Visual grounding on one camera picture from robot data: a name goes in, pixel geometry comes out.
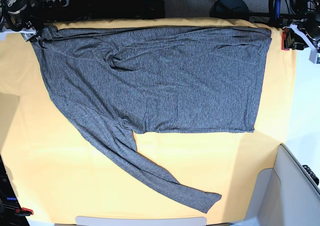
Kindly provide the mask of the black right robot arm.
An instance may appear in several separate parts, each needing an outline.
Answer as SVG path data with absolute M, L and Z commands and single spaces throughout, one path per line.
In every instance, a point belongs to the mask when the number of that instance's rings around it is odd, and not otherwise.
M 36 0 L 0 0 L 0 39 L 20 34 L 26 42 L 36 41 L 42 27 L 36 16 L 39 6 Z

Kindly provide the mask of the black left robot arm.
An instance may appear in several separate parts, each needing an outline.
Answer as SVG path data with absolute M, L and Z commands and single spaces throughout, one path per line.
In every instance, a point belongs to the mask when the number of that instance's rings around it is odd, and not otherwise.
M 293 14 L 284 27 L 285 50 L 311 50 L 320 52 L 320 0 L 289 0 Z

